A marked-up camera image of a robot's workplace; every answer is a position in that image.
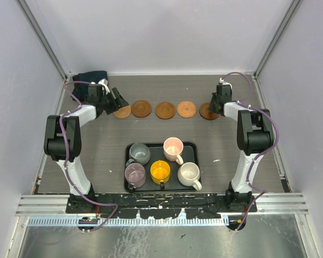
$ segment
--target cable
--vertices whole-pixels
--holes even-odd
[[[249,78],[248,78],[245,74],[242,74],[242,73],[240,73],[239,71],[233,71],[233,72],[231,72],[231,73],[228,73],[227,75],[224,75],[224,77],[222,77],[221,79],[222,79],[222,80],[224,80],[226,77],[228,77],[228,76],[230,76],[230,75],[232,75],[232,74],[239,74],[239,75],[243,76],[243,77],[247,80],[247,82],[248,82],[248,84],[249,84],[249,93],[248,93],[248,95],[247,95],[245,98],[240,99],[239,101],[244,101],[244,100],[246,100],[246,99],[250,98],[251,93],[252,93],[252,84],[251,84],[251,82],[250,82]]]
[[[245,220],[247,219],[247,216],[248,216],[248,213],[251,209],[251,207],[253,206],[253,204],[256,202],[257,199],[259,199],[263,194],[265,194],[267,191],[266,190],[262,190],[262,189],[259,189],[255,186],[253,186],[251,183],[250,183],[250,174],[251,174],[251,171],[252,171],[252,168],[254,167],[254,164],[255,164],[255,161],[261,157],[262,155],[268,153],[269,151],[273,150],[277,144],[279,143],[279,130],[276,126],[276,123],[273,121],[273,119],[268,115],[266,114],[264,111],[256,108],[256,107],[251,107],[250,105],[249,106],[246,106],[244,104],[241,103],[241,101],[244,101],[248,98],[250,98],[250,95],[251,95],[251,92],[252,92],[252,84],[250,82],[250,80],[248,79],[248,77],[245,75],[245,74],[242,74],[238,71],[233,71],[232,73],[228,73],[226,74],[222,79],[224,80],[227,76],[231,75],[231,74],[239,74],[239,75],[242,75],[249,83],[249,94],[247,95],[247,97],[243,98],[243,99],[240,99],[239,101],[236,101],[236,104],[243,107],[243,108],[246,108],[246,109],[250,109],[250,110],[254,110],[254,111],[257,111],[259,112],[260,114],[264,115],[265,117],[268,118],[268,120],[270,121],[270,123],[272,124],[272,126],[274,127],[274,130],[275,130],[275,141],[274,141],[274,144],[266,149],[265,151],[259,153],[254,159],[253,159],[253,162],[251,163],[249,169],[248,169],[248,173],[247,173],[247,178],[246,178],[246,182],[248,183],[248,186],[250,186],[252,189],[256,190],[256,191],[259,191],[261,192],[258,196],[255,197],[255,199],[250,203],[245,215],[244,215],[244,218],[242,219],[242,221],[240,222],[240,224],[238,225],[237,229],[236,229],[236,232],[238,232],[238,230],[242,227],[243,223],[245,222]]]
[[[68,94],[70,94],[70,96],[80,105],[80,106],[82,106],[82,104],[81,104],[81,101],[80,100],[78,100],[78,98],[77,97],[75,97],[74,95],[73,95],[73,93],[71,93],[71,91],[70,90],[68,90],[67,89],[67,85],[69,85],[69,84],[75,84],[75,83],[82,83],[82,84],[87,84],[87,85],[90,85],[91,83],[89,83],[89,82],[83,82],[83,81],[74,81],[74,82],[66,82],[65,84],[64,84],[64,89],[65,89],[65,91],[66,92],[68,92]]]
[[[67,162],[69,161],[69,144],[68,144],[68,139],[67,139],[67,134],[66,134],[66,130],[65,130],[65,127],[64,127],[64,124],[63,124],[63,119],[65,116],[69,116],[71,114],[73,114],[74,112],[77,112],[79,111],[81,108],[82,108],[82,105],[81,105],[81,102],[80,100],[78,100],[67,88],[66,86],[71,84],[71,83],[85,83],[85,84],[90,84],[89,82],[81,82],[81,81],[75,81],[75,82],[67,82],[64,84],[64,88],[65,90],[70,93],[70,95],[75,99],[76,102],[79,103],[80,106],[78,106],[76,109],[74,109],[73,111],[70,111],[69,113],[67,114],[62,114],[60,116],[60,119],[59,119],[59,124],[60,124],[60,128],[61,128],[61,132],[62,132],[62,136],[64,138],[64,141],[65,141],[65,148],[66,148],[66,159],[65,159],[65,162],[64,162],[64,167],[65,167],[65,174],[66,174],[66,178],[68,180],[68,182],[70,183],[70,185],[74,188],[74,190],[86,201],[88,201],[89,203],[92,203],[94,205],[99,205],[99,206],[114,206],[114,210],[111,212],[111,214],[104,220],[103,223],[99,224],[98,226],[92,228],[90,230],[90,232],[92,231],[96,231],[98,229],[100,229],[114,214],[115,212],[117,211],[118,209],[118,204],[117,203],[98,203],[98,202],[95,202],[93,200],[90,200],[89,198],[87,198],[79,189],[78,187],[76,187],[76,185],[73,183],[71,177],[69,176],[69,172],[68,172],[68,166],[67,166]]]

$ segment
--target black mount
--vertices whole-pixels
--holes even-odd
[[[48,116],[44,137],[44,152],[53,161],[66,159],[66,147],[60,127],[60,116]],[[81,152],[79,117],[64,117],[62,120],[69,144],[69,161],[73,162]]]
[[[268,109],[261,109],[268,116]],[[274,143],[270,120],[257,111],[239,110],[237,120],[237,145],[247,156],[261,153]]]
[[[224,105],[232,102],[231,85],[220,80],[216,92],[212,93],[210,112],[224,116]],[[268,109],[261,109],[268,116]],[[270,120],[257,111],[239,110],[237,120],[237,145],[247,156],[261,153],[273,145],[274,134]],[[231,182],[226,190],[226,205],[231,209],[242,210],[252,202],[252,192],[239,193],[233,190]]]
[[[228,83],[219,82],[216,92],[212,93],[209,104],[209,111],[224,116],[224,105],[232,102],[232,88]]]
[[[93,201],[97,201],[97,198],[95,196],[95,191],[93,190],[93,186],[91,184],[90,190],[85,195],[87,198]],[[96,205],[89,203],[88,201],[84,200],[81,196],[79,195],[69,195],[68,198],[68,206],[75,207],[83,212],[94,212],[96,210]]]
[[[116,88],[112,88],[109,93],[105,91],[103,93],[103,85],[101,84],[90,84],[88,86],[88,95],[85,97],[85,104],[96,107],[96,118],[99,117],[104,110],[107,114],[111,114],[118,109],[129,105]]]

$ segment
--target gray mug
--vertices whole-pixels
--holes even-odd
[[[145,165],[151,157],[150,149],[144,144],[133,144],[129,150],[129,160],[125,164],[127,167],[131,163]]]

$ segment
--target yellow mug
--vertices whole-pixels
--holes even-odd
[[[153,182],[159,184],[161,188],[164,188],[164,184],[168,182],[171,175],[171,168],[167,162],[158,160],[151,166],[151,178]]]

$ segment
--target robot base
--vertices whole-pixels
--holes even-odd
[[[89,192],[85,196],[90,200],[93,200],[95,202],[97,201],[92,184]],[[84,200],[81,196],[71,194],[68,198],[66,213],[72,213],[73,210],[82,211],[84,213],[95,212],[96,208],[96,205],[89,203],[88,201]]]
[[[75,202],[74,197],[68,199],[66,213],[79,214],[79,213],[96,213],[96,206],[84,203],[85,200],[78,200]],[[187,219],[210,219],[221,218],[220,213],[239,212],[242,213],[238,216],[229,216],[230,225],[229,229],[234,230],[237,228],[239,219],[244,217],[244,209],[246,210],[246,202],[237,203],[231,202],[230,206],[227,205],[225,195],[221,193],[174,193],[174,194],[151,194],[145,193],[141,195],[132,195],[129,193],[106,193],[95,195],[94,197],[99,203],[117,203],[117,212],[113,218],[134,219],[139,211],[140,218],[148,219],[154,217],[155,219],[166,219],[169,217],[177,218],[183,210],[186,213]],[[99,214],[101,218],[107,218],[113,211],[113,206],[101,206]],[[254,204],[250,212],[256,212],[257,207]]]
[[[230,210],[239,212],[247,209],[252,200],[251,191],[244,193],[235,192],[231,182],[229,183],[228,189],[225,192],[225,201]]]

